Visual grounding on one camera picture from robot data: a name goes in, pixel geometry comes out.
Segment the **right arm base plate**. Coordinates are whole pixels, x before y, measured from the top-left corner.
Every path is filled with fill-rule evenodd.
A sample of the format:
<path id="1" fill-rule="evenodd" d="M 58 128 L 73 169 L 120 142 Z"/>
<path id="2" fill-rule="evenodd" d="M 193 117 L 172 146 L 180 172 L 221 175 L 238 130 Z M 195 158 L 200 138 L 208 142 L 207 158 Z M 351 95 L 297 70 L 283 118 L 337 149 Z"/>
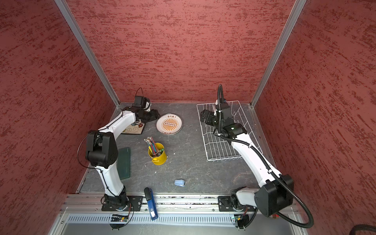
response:
<path id="1" fill-rule="evenodd" d="M 242 205 L 235 196 L 219 196 L 218 208 L 220 212 L 254 212 L 256 209 L 249 205 Z"/>

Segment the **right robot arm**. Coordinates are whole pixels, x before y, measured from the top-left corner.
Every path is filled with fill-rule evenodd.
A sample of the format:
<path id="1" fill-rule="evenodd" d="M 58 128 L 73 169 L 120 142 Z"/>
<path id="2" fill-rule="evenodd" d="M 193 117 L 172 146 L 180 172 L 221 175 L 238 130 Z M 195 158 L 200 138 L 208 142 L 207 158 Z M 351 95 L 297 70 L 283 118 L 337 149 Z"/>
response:
<path id="1" fill-rule="evenodd" d="M 263 156 L 239 102 L 223 103 L 222 117 L 218 116 L 217 108 L 216 103 L 197 107 L 207 156 L 211 156 L 213 161 L 241 157 L 259 186 L 258 190 L 235 190 L 231 196 L 232 207 L 241 210 L 244 206 L 252 206 L 265 216 L 289 207 L 293 203 L 293 196 L 279 181 L 282 180 L 290 189 L 294 188 L 294 182 Z"/>

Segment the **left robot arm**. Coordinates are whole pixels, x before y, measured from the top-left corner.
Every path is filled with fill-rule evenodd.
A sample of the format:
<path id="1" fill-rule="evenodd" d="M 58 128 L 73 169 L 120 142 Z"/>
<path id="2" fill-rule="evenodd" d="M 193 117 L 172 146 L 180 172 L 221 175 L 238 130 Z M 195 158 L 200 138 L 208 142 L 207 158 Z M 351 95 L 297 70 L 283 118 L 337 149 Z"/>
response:
<path id="1" fill-rule="evenodd" d="M 135 96 L 130 107 L 121 109 L 120 114 L 99 130 L 90 131 L 86 140 L 85 158 L 96 170 L 105 188 L 104 202 L 117 211 L 130 209 L 126 188 L 117 170 L 118 147 L 116 139 L 136 121 L 147 123 L 160 118 L 157 110 L 151 109 L 150 99 Z"/>

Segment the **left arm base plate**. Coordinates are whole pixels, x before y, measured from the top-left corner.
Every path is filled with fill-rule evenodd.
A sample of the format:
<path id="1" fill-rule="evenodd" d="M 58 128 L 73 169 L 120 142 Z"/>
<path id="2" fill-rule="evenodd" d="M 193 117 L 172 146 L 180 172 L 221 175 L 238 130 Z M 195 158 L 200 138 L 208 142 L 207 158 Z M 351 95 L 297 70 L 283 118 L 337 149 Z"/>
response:
<path id="1" fill-rule="evenodd" d="M 142 206 L 142 196 L 127 196 L 126 199 L 105 198 L 101 210 L 103 212 L 128 212 L 129 210 L 139 212 Z"/>

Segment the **square floral plate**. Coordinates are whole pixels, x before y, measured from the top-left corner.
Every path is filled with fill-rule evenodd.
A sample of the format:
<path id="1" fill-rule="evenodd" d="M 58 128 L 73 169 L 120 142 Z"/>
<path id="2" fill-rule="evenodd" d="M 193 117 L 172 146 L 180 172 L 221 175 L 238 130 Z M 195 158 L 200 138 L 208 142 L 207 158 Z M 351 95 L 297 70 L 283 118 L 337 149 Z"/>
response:
<path id="1" fill-rule="evenodd" d="M 121 134 L 123 135 L 141 135 L 144 131 L 146 124 L 139 121 L 134 122 L 128 127 L 126 127 Z"/>

